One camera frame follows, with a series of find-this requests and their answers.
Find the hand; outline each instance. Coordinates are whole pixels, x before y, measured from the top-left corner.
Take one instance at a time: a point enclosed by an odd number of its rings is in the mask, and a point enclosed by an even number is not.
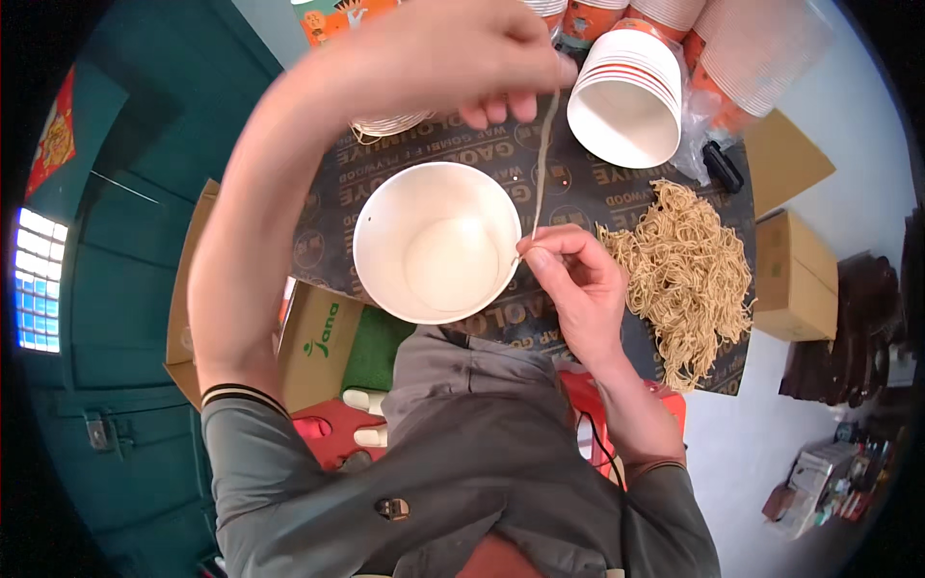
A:
[[[520,253],[559,313],[562,336],[594,374],[623,354],[620,325],[629,276],[603,245],[577,225],[540,227]]]
[[[559,55],[549,30],[520,0],[413,0],[335,38],[317,55],[332,64],[355,117],[460,109],[475,129],[537,115],[537,92],[570,86],[574,61]]]

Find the person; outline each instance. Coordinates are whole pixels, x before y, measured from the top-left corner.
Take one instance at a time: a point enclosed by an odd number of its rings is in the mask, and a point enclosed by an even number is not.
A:
[[[678,425],[623,354],[626,273],[576,226],[517,249],[596,378],[626,491],[585,461],[552,362],[421,326],[383,408],[388,452],[321,470],[280,405],[272,334],[291,240],[352,117],[537,116],[575,63],[519,0],[413,0],[313,49],[245,126],[195,254],[188,308],[231,576],[717,576]]]

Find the forearm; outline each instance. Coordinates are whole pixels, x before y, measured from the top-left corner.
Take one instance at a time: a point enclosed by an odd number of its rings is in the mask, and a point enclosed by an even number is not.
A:
[[[610,441],[628,478],[660,461],[686,464],[677,420],[648,390],[622,351],[609,363],[591,368],[591,374],[604,402]]]
[[[277,79],[228,161],[188,286],[203,391],[245,383],[279,399],[271,334],[292,233],[321,157],[349,114],[342,88],[318,82],[334,76],[329,67],[320,55]],[[306,90],[312,82],[316,88]]]

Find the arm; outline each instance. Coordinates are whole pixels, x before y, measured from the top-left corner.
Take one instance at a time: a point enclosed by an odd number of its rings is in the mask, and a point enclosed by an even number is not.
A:
[[[542,19],[517,0],[415,0],[313,50],[254,109],[194,257],[189,313],[201,391],[279,400],[271,334],[292,232],[321,156],[352,117],[463,107],[474,127],[536,115],[535,93],[574,81]]]
[[[517,245],[556,304],[572,353],[598,381],[610,441],[623,460],[627,485],[664,462],[684,466],[677,421],[640,379],[620,341],[626,271],[577,225],[540,228]]]

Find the black cable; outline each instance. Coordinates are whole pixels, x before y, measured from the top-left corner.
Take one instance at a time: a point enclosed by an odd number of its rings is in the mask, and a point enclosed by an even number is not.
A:
[[[613,475],[617,476],[617,485],[620,486],[620,488],[623,488],[623,478],[620,476],[620,470],[617,468],[617,464],[614,462],[613,456],[611,456],[611,453],[607,451],[607,448],[604,447],[604,443],[600,440],[600,436],[598,435],[598,428],[594,425],[594,419],[591,418],[591,414],[588,412],[579,413],[579,418],[584,416],[587,416],[587,420],[591,423],[591,434],[594,435],[594,440],[598,442],[598,447],[600,450],[604,452],[605,456],[607,456],[607,460],[610,462],[610,467],[613,468]],[[592,467],[599,468],[601,465],[605,465],[606,463],[607,462],[605,461],[600,465],[592,464]]]

